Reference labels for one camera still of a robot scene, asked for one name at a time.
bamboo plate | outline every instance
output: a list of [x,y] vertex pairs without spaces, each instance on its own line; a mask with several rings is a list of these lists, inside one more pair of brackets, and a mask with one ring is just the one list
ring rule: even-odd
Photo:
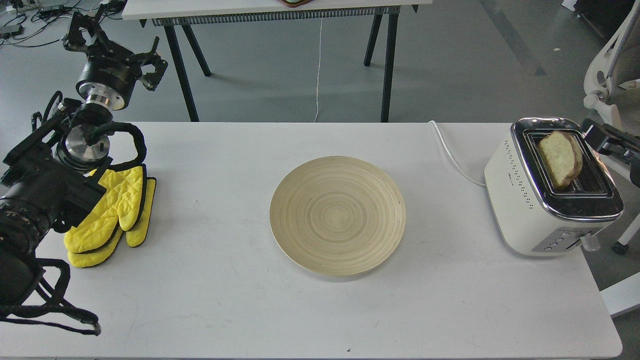
[[396,249],[406,210],[400,190],[377,167],[346,156],[304,163],[278,185],[271,230],[297,264],[325,275],[375,268]]

white table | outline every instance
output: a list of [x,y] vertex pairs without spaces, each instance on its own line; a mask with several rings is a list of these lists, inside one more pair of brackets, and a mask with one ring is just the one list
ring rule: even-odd
[[164,27],[189,119],[192,122],[198,122],[200,119],[174,26],[182,26],[204,76],[211,76],[209,65],[191,29],[192,24],[373,15],[373,25],[364,59],[364,65],[370,66],[382,16],[388,14],[385,77],[380,115],[380,122],[388,122],[400,8],[402,5],[410,4],[417,12],[418,4],[432,2],[433,0],[315,0],[297,8],[288,8],[277,0],[129,0],[122,12],[122,17],[125,20],[140,20],[143,26],[143,21],[152,19],[155,26]]
[[[5,357],[613,357],[621,341],[584,256],[509,250],[484,188],[451,165],[431,124],[139,123],[158,178],[146,242],[73,269],[67,300],[103,333],[0,323]],[[441,124],[481,180],[509,124]],[[130,139],[111,143],[128,160]],[[282,178],[322,156],[383,169],[406,231],[381,266],[316,275],[280,250],[269,203]],[[59,234],[38,255],[65,258]]]

chair wheel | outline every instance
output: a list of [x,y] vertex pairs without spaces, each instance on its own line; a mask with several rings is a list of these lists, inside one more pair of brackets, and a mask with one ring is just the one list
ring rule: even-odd
[[628,249],[629,249],[629,244],[622,245],[621,243],[618,243],[618,242],[613,244],[613,246],[611,247],[611,250],[618,255],[624,255]]

white cable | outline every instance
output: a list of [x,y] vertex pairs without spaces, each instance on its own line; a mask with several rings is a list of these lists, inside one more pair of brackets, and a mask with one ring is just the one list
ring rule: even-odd
[[320,61],[322,60],[322,18],[320,18],[320,44],[318,45],[318,75],[316,78],[316,118],[314,122],[318,120],[318,114],[320,114],[320,102],[319,91],[320,91]]
[[473,180],[469,175],[467,175],[467,173],[465,173],[464,170],[462,170],[462,168],[460,167],[460,165],[456,161],[456,158],[453,157],[453,154],[451,154],[451,151],[449,151],[449,148],[448,148],[447,144],[444,142],[444,138],[442,137],[442,133],[440,132],[440,129],[438,128],[438,124],[436,124],[436,122],[433,121],[433,120],[429,121],[429,123],[433,124],[433,127],[436,129],[436,132],[438,133],[438,136],[440,137],[440,143],[442,143],[442,147],[447,152],[447,155],[449,155],[449,158],[451,159],[451,161],[453,161],[453,165],[455,165],[455,167],[458,169],[458,172],[460,172],[462,174],[462,176],[466,177],[467,180],[471,181],[472,183],[474,183],[474,184],[476,184],[478,186],[482,186],[483,188],[486,188],[486,184],[481,183],[481,182],[476,181],[476,180]]

yellow oven mitt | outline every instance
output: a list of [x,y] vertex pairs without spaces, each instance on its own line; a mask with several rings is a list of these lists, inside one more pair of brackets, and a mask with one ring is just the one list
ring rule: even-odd
[[65,235],[71,265],[98,265],[115,250],[123,232],[131,247],[140,245],[148,229],[156,188],[144,165],[115,172],[106,170],[99,181],[106,188],[98,204],[78,227]]

